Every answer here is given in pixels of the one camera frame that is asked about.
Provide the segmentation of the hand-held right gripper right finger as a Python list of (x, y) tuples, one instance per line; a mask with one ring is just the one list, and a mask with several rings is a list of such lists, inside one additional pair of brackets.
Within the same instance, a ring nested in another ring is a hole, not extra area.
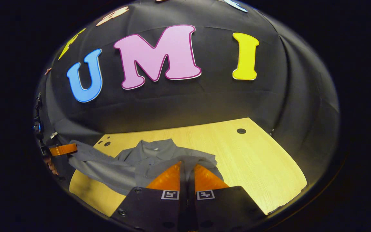
[(242, 186), (229, 186), (200, 164), (194, 167), (199, 232), (245, 232), (266, 217)]

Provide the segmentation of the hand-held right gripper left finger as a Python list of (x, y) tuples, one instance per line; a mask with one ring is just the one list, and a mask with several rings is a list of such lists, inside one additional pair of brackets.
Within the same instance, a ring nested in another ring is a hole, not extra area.
[(147, 187), (131, 189), (111, 218), (138, 232), (177, 232), (182, 162), (177, 162)]

